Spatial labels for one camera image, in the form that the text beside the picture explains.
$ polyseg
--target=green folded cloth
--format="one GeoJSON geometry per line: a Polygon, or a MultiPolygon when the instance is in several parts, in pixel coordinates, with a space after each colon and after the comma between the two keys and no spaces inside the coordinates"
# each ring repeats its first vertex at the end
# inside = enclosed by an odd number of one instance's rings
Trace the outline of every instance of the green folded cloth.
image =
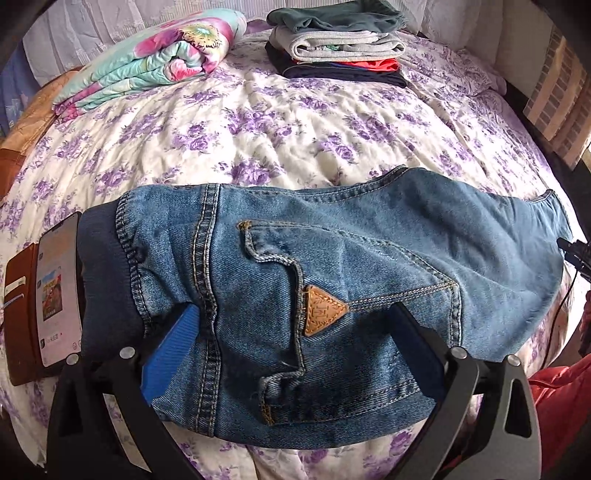
{"type": "Polygon", "coordinates": [[[389,33],[405,24],[402,12],[387,0],[353,0],[316,8],[278,8],[267,16],[269,25],[285,25],[293,33],[313,30],[389,33]]]}

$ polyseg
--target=triangular leather label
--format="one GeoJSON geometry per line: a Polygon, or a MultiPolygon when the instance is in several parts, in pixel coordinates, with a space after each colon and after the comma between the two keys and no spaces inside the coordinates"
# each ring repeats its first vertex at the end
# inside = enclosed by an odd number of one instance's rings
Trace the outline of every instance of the triangular leather label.
{"type": "Polygon", "coordinates": [[[325,292],[315,285],[308,285],[305,289],[306,326],[304,334],[312,336],[332,325],[349,311],[349,306],[325,292]]]}

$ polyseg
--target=metal screw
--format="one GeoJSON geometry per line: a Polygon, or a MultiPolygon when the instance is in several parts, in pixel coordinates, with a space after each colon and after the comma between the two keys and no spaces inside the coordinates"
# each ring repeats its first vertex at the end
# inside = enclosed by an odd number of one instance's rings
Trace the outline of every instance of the metal screw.
{"type": "Polygon", "coordinates": [[[468,352],[466,352],[461,346],[454,346],[452,347],[452,356],[459,360],[464,360],[468,358],[468,352]]]}
{"type": "Polygon", "coordinates": [[[126,346],[121,349],[119,356],[125,360],[132,358],[135,355],[135,348],[132,346],[126,346]]]}
{"type": "Polygon", "coordinates": [[[509,363],[509,365],[513,365],[513,367],[518,367],[521,365],[521,360],[519,360],[519,357],[517,357],[516,355],[507,355],[507,363],[509,363]]]}
{"type": "Polygon", "coordinates": [[[77,353],[71,353],[70,355],[68,355],[68,357],[66,358],[66,363],[68,365],[76,365],[78,363],[78,360],[80,359],[80,357],[78,357],[77,353]]]}

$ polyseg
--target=floral bedspread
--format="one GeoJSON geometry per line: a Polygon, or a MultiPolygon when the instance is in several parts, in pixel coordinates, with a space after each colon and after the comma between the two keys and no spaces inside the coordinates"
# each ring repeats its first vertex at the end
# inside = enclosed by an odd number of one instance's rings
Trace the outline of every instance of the floral bedspread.
{"type": "MultiPolygon", "coordinates": [[[[396,165],[424,167],[487,192],[530,198],[556,190],[573,233],[572,206],[504,102],[504,81],[466,53],[401,34],[409,88],[292,79],[267,61],[268,33],[247,35],[211,76],[107,102],[50,128],[0,210],[0,278],[6,262],[75,210],[142,184],[228,182],[288,189],[353,184],[396,165]]],[[[565,269],[559,298],[573,275],[565,269]]],[[[553,353],[579,322],[584,285],[558,317],[553,353]]],[[[519,355],[540,368],[557,302],[519,355]]],[[[0,403],[27,454],[43,461],[55,379],[13,387],[0,336],[0,403]]],[[[144,465],[113,399],[112,421],[129,457],[144,465]]],[[[236,445],[167,425],[207,479],[381,479],[421,424],[369,442],[310,451],[236,445]]]]}

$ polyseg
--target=brown leather wallet case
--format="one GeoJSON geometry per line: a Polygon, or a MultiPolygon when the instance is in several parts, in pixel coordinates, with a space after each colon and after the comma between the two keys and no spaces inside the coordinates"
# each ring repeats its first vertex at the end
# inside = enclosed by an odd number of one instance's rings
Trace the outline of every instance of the brown leather wallet case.
{"type": "Polygon", "coordinates": [[[44,367],[41,361],[35,314],[37,247],[38,244],[29,245],[11,258],[6,267],[5,288],[16,285],[4,295],[4,343],[8,374],[14,386],[59,372],[44,367]]]}

